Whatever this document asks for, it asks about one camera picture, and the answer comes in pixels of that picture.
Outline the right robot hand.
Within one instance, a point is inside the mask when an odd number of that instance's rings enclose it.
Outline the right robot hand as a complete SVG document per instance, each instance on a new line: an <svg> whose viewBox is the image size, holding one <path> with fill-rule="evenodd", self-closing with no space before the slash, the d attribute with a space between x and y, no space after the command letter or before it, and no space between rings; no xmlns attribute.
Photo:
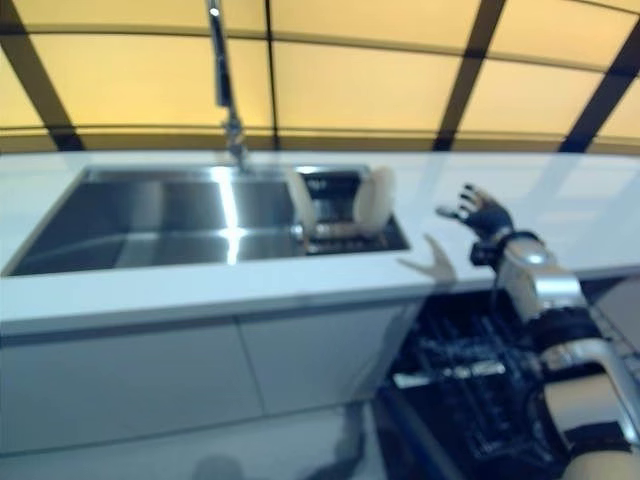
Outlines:
<svg viewBox="0 0 640 480"><path fill-rule="evenodd" d="M436 214L466 225L480 240L492 243L515 231L509 211L479 186L466 183L458 198L456 206L440 205Z"/></svg>

